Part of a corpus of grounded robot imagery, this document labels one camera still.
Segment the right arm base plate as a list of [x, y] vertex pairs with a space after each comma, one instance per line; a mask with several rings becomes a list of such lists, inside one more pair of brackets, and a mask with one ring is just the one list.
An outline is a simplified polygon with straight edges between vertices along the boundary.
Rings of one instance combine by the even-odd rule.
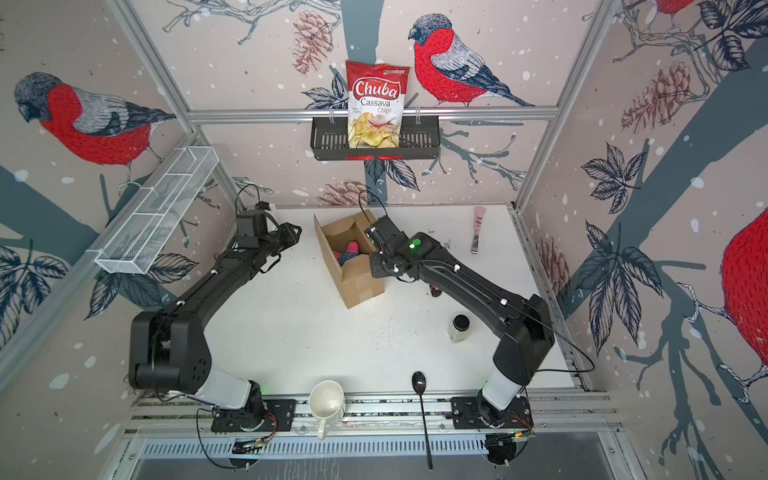
[[534, 422], [528, 398], [516, 396], [505, 409], [492, 406], [481, 394], [450, 399], [449, 417], [457, 430], [533, 429]]

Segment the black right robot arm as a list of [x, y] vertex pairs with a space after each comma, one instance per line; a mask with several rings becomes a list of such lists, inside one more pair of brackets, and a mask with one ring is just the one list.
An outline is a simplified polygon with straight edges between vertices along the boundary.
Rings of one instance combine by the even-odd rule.
[[525, 299], [482, 277], [424, 232], [409, 237], [388, 216], [365, 230], [374, 245], [370, 257], [376, 278], [407, 275], [453, 298], [498, 338], [494, 370], [480, 390], [480, 402], [494, 414], [505, 411], [527, 387], [555, 344], [547, 303]]

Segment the brown cardboard express box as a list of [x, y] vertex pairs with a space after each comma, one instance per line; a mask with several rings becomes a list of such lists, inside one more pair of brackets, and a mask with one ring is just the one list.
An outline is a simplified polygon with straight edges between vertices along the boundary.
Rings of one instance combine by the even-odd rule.
[[[365, 231], [376, 216], [364, 209], [334, 222], [321, 224], [313, 217], [313, 224], [320, 252], [329, 274], [348, 309], [384, 293], [385, 282], [371, 274], [369, 254], [375, 248]], [[343, 252], [351, 241], [359, 244], [360, 255], [340, 266], [333, 252]]]

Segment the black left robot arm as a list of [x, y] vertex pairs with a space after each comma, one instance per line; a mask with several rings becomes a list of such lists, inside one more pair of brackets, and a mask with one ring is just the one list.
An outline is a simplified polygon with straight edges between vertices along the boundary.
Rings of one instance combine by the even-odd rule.
[[226, 410], [251, 403], [258, 386], [215, 365], [205, 328], [237, 290], [269, 272], [299, 243], [302, 228], [277, 222], [264, 202], [237, 214], [236, 224], [209, 273], [175, 303], [132, 321], [127, 374], [132, 388], [184, 395]]

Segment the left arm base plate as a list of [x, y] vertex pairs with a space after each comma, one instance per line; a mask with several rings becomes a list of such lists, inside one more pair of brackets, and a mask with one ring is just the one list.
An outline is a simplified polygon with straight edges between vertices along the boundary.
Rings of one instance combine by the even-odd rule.
[[292, 398], [265, 398], [262, 408], [253, 412], [239, 410], [215, 410], [211, 424], [213, 433], [250, 434], [263, 432], [288, 432], [291, 430], [297, 401]]

